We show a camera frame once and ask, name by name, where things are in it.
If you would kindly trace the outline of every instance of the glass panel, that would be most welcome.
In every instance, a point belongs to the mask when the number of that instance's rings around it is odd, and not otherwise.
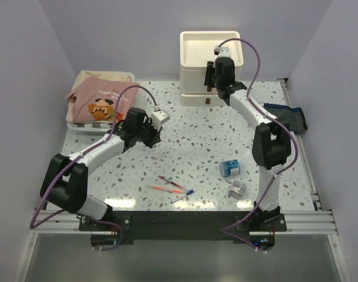
[[[88,234],[42,234],[27,281],[340,281],[327,236],[281,235],[268,255],[231,241],[135,241],[99,254]]]

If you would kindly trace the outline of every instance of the beige fabric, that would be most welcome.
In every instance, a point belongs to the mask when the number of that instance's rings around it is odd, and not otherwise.
[[[102,72],[102,71],[92,71],[92,70],[82,70],[79,75],[77,76],[72,90],[78,87],[85,79],[95,76],[97,78],[112,80],[112,81],[126,81],[131,82],[132,77],[124,72]],[[73,103],[68,103],[68,111],[66,116],[67,122],[73,122],[72,120],[72,107]]]

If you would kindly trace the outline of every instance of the blue pen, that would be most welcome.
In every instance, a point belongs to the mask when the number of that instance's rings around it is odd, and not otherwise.
[[[183,198],[185,198],[185,197],[187,197],[187,196],[189,196],[190,194],[193,194],[193,193],[194,193],[194,191],[191,189],[190,191],[186,192],[185,195],[183,195],[183,196],[171,201],[171,204],[176,203],[177,201],[179,201],[179,200],[181,200],[181,199],[183,199]]]

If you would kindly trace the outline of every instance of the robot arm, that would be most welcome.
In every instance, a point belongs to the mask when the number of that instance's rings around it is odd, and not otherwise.
[[[69,213],[89,216],[96,220],[112,221],[112,207],[87,193],[87,178],[100,165],[143,142],[152,148],[160,142],[162,125],[170,119],[164,110],[156,110],[150,117],[142,109],[131,108],[126,119],[120,122],[110,136],[104,135],[99,141],[69,156],[57,154],[50,162],[47,174],[40,190],[40,196],[46,193],[54,178],[69,163],[77,160],[64,176],[55,183],[47,196],[47,201]]]
[[[259,165],[259,193],[256,202],[263,197],[270,179],[281,170],[291,154],[290,137],[276,123],[266,117],[277,119],[267,112],[254,98],[247,97],[247,87],[235,81],[235,66],[227,47],[215,49],[215,62],[207,63],[205,85],[216,87],[218,96],[239,112],[255,131],[252,155]],[[288,129],[288,122],[281,121]],[[259,209],[271,218],[279,214],[279,176],[276,176]]]

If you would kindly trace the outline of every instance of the lavender wall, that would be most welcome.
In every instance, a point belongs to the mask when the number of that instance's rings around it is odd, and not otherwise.
[[[358,0],[334,0],[289,79],[320,199],[358,281]]]
[[[75,73],[37,0],[0,0],[0,282],[12,281]]]
[[[76,72],[179,77],[181,31],[237,30],[261,54],[260,79],[286,78],[331,0],[40,0]],[[243,78],[256,68],[245,48]]]

